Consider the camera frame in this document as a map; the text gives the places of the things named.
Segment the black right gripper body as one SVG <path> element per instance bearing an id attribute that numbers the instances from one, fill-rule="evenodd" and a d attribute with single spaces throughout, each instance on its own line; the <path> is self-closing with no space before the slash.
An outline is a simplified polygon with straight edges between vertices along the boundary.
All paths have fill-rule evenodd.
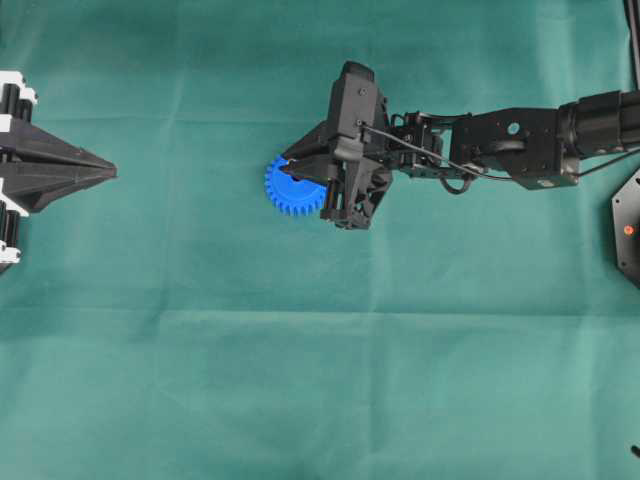
<path id="1" fill-rule="evenodd" d="M 340 160 L 342 181 L 325 183 L 327 196 L 320 217 L 345 230 L 367 230 L 393 181 L 388 166 L 389 142 L 385 130 L 367 127 L 383 143 L 356 160 Z"/>

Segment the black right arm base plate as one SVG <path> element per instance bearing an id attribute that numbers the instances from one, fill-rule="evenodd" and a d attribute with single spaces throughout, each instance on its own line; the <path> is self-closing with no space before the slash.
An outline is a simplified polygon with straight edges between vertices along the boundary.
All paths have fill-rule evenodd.
<path id="1" fill-rule="evenodd" d="M 639 170 L 611 199 L 616 264 L 625 278 L 639 287 Z"/>

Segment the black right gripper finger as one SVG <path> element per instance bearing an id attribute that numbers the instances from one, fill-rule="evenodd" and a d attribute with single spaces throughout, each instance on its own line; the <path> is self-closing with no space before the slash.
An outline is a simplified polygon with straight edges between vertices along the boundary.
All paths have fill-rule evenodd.
<path id="1" fill-rule="evenodd" d="M 338 161 L 333 154 L 315 154 L 304 157 L 282 155 L 285 165 L 282 171 L 290 177 L 313 183 L 342 181 Z"/>
<path id="2" fill-rule="evenodd" d="M 327 122 L 321 121 L 282 154 L 287 161 L 326 158 L 329 155 Z"/>

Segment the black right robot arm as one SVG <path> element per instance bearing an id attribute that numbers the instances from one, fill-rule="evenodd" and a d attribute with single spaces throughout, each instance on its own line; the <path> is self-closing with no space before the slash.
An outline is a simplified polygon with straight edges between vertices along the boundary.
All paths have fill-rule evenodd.
<path id="1" fill-rule="evenodd" d="M 320 216 L 345 230 L 371 226 L 394 172 L 436 180 L 452 195 L 479 178 L 527 190 L 572 187 L 581 161 L 639 148 L 638 92 L 454 116 L 390 115 L 383 101 L 377 108 L 346 133 L 323 121 L 283 155 L 283 173 L 325 187 Z"/>

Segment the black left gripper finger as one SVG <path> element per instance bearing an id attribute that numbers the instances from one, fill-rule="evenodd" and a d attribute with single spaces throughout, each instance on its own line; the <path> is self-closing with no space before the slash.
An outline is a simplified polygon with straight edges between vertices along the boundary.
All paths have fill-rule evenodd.
<path id="1" fill-rule="evenodd" d="M 67 175 L 28 174 L 14 177 L 14 210 L 29 216 L 63 197 L 115 179 L 116 172 Z"/>
<path id="2" fill-rule="evenodd" d="M 12 119 L 12 153 L 21 160 L 116 172 L 111 162 L 16 118 Z"/>

